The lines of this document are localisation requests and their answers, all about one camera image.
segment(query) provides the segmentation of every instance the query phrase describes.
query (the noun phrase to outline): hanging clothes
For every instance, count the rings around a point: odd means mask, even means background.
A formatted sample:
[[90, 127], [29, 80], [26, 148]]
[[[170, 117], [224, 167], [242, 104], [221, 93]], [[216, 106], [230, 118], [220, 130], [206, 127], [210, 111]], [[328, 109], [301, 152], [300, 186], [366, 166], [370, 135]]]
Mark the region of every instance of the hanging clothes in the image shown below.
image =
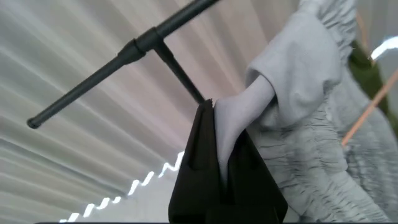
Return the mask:
[[[361, 89], [370, 99], [373, 99], [383, 86], [379, 66], [376, 63], [372, 65], [372, 62], [356, 40], [351, 46], [353, 51], [348, 59], [349, 70]], [[398, 137], [398, 119], [389, 110], [387, 97], [380, 101], [378, 107], [387, 116], [391, 128], [394, 130], [396, 137]]]
[[[356, 149], [361, 151], [363, 144], [372, 142], [353, 138], [360, 147], [349, 151], [341, 145], [342, 134], [369, 102], [347, 68], [354, 37], [354, 1], [301, 1], [298, 11], [247, 71], [248, 85], [262, 75], [276, 95], [248, 130], [286, 201], [306, 221], [395, 219], [390, 212], [394, 207], [391, 200], [390, 207], [382, 206], [379, 200], [376, 203], [361, 184], [366, 177], [361, 173], [363, 167], [358, 175], [352, 175], [355, 167], [363, 165], [362, 159], [369, 159]], [[383, 116], [375, 115], [368, 128], [357, 135], [384, 133], [373, 135], [378, 142], [372, 145], [376, 154], [382, 147], [388, 147], [383, 148], [386, 154], [398, 152]], [[391, 164], [382, 166], [385, 175], [393, 174], [396, 166], [386, 167]], [[367, 165], [368, 171], [375, 164]], [[385, 181], [394, 195], [398, 185], [390, 178]], [[380, 186], [371, 187], [374, 195], [381, 194]]]

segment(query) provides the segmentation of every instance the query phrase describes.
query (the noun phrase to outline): ceiling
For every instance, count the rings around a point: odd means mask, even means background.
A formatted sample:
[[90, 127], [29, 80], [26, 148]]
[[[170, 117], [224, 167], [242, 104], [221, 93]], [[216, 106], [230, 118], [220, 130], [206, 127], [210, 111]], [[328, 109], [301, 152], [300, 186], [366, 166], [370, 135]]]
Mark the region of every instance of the ceiling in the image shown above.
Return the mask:
[[[0, 0], [0, 223], [72, 221], [91, 203], [98, 213], [104, 198], [129, 200], [132, 184], [175, 165], [197, 104], [153, 52], [39, 129], [26, 120], [188, 2]], [[221, 0], [165, 42], [203, 96], [216, 100], [244, 89], [247, 64], [298, 3]], [[398, 1], [362, 0], [358, 9], [370, 49], [398, 35]], [[393, 50], [381, 57], [384, 78], [397, 59]]]

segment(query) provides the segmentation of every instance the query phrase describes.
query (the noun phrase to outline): dark green garment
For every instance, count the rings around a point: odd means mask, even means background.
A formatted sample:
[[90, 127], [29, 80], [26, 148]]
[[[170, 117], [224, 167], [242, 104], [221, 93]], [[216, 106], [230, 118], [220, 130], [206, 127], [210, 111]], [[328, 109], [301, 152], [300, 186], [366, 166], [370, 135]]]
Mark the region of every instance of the dark green garment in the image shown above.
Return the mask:
[[[368, 59], [368, 56], [359, 46], [357, 41], [354, 41], [351, 46], [353, 51], [348, 59], [349, 69], [351, 70], [354, 79], [358, 82], [362, 90], [370, 99], [373, 99], [383, 86], [379, 67], [376, 63], [372, 65], [371, 61]], [[396, 136], [398, 136], [398, 119], [389, 111], [387, 97], [384, 97], [380, 101], [378, 107], [387, 116], [391, 127], [393, 128]]]

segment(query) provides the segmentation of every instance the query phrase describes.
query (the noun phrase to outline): black metal rod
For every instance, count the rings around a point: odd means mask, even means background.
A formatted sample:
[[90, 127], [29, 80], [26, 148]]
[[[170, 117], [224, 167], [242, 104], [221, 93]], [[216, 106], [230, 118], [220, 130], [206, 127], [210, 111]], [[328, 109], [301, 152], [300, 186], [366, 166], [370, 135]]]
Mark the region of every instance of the black metal rod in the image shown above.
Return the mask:
[[204, 97], [200, 94], [199, 90], [189, 79], [188, 75], [185, 73], [184, 69], [174, 58], [172, 51], [167, 47], [164, 42], [159, 43], [154, 47], [155, 52], [163, 60], [164, 63], [171, 69], [175, 76], [180, 80], [184, 87], [189, 91], [191, 96], [195, 99], [197, 103], [205, 102]]
[[[118, 56], [100, 68], [97, 72], [82, 81], [79, 85], [63, 95], [56, 102], [44, 109], [35, 117], [28, 119], [27, 125], [31, 128], [38, 128], [46, 120], [57, 114], [70, 103], [74, 102], [81, 95], [92, 89], [94, 86], [102, 82], [106, 77], [110, 76], [123, 65], [135, 62], [145, 56], [146, 52], [152, 50], [162, 39], [173, 31], [187, 23], [190, 19], [203, 12], [205, 9], [212, 6], [219, 0], [196, 0], [186, 5], [184, 8], [170, 16], [164, 22], [159, 24], [156, 28], [151, 28], [143, 33], [137, 39], [132, 39], [123, 49], [118, 53]], [[187, 74], [183, 71], [174, 57], [165, 61], [170, 69], [176, 74], [177, 78], [182, 84], [188, 88], [197, 102], [204, 101], [203, 97], [189, 80]]]

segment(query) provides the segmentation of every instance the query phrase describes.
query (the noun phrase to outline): gray garment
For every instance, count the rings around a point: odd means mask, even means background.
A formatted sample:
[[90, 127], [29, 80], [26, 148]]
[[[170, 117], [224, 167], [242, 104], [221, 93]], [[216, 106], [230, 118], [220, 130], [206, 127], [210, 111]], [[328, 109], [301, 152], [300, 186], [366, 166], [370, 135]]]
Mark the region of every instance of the gray garment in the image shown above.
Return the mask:
[[[317, 18], [305, 7], [320, 2], [327, 5]], [[341, 146], [369, 102], [346, 68], [353, 2], [302, 1], [250, 64], [248, 84], [262, 75], [276, 98], [249, 132], [288, 204], [306, 220], [397, 221], [398, 149], [380, 111], [354, 136], [351, 150]]]

